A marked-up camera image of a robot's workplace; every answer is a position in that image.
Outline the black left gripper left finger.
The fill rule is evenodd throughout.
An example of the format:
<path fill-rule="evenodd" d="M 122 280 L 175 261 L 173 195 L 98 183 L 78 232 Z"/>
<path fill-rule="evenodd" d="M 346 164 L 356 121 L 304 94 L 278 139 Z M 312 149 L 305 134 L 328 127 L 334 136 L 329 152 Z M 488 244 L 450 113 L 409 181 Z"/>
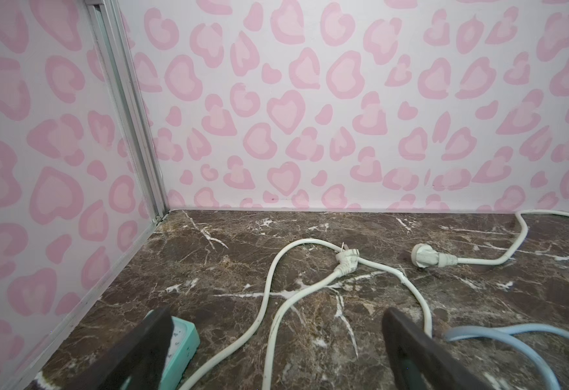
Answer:
<path fill-rule="evenodd" d="M 170 309 L 153 310 L 68 384 L 69 389 L 157 389 L 174 326 Z"/>

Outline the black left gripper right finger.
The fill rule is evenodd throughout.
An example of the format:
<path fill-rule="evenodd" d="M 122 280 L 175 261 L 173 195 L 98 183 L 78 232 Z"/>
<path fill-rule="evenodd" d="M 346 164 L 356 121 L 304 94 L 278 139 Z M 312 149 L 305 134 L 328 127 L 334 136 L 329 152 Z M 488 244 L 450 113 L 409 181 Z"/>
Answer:
<path fill-rule="evenodd" d="M 382 334 L 399 389 L 489 389 L 403 312 L 388 308 Z"/>

